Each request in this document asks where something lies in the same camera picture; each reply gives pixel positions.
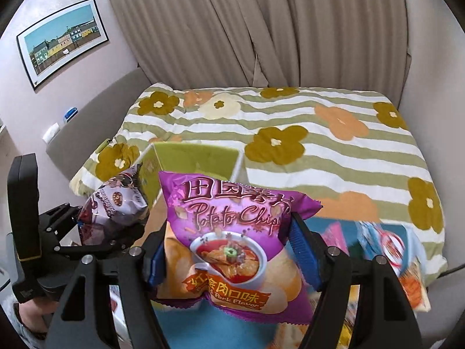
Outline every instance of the brown curtain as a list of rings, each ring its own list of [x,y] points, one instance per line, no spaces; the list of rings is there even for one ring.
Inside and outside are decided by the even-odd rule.
[[[376,90],[400,100],[405,0],[110,1],[153,82]]]

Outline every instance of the blue sky in picture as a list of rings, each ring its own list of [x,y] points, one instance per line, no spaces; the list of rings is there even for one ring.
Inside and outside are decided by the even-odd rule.
[[[47,22],[45,25],[40,26],[24,37],[27,52],[31,52],[32,49],[42,43],[44,39],[51,41],[52,39],[60,37],[65,33],[67,27],[83,24],[85,22],[92,21],[93,19],[94,13],[92,12],[91,5],[85,5],[63,14],[52,21]]]

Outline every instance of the metal screw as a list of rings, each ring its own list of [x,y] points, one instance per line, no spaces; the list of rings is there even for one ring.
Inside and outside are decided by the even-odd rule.
[[[94,256],[91,254],[86,254],[83,258],[81,258],[81,262],[83,264],[90,264],[92,261],[94,261]]]
[[[330,256],[339,256],[341,254],[341,250],[338,247],[329,247],[328,253]]]
[[[139,256],[139,254],[142,253],[142,248],[141,247],[132,247],[129,249],[129,255],[136,257]]]
[[[387,259],[385,258],[385,256],[376,256],[376,262],[380,265],[386,265]]]

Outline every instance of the framed picture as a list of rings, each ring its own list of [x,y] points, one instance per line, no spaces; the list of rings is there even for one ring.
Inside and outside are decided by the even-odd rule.
[[[108,41],[95,0],[84,0],[40,20],[16,37],[26,73],[36,89],[82,53]]]

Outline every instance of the wall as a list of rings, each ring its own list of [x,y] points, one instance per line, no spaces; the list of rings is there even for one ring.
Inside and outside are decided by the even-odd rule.
[[[53,123],[62,124],[71,107],[90,99],[137,67],[109,0],[96,0],[109,42],[88,51],[51,76],[34,92],[24,70],[16,35],[49,14],[82,0],[25,0],[0,38],[0,116],[8,135],[0,142],[0,240],[9,231],[6,174],[14,156],[35,152],[39,166],[41,212],[64,202],[80,204],[68,180],[45,153],[42,136]],[[0,261],[4,258],[0,245]]]
[[[465,33],[443,0],[406,3],[412,64],[399,110],[441,198],[452,268],[465,262]],[[465,270],[437,280],[429,296],[432,311],[419,315],[420,329],[427,338],[444,337],[465,309]]]

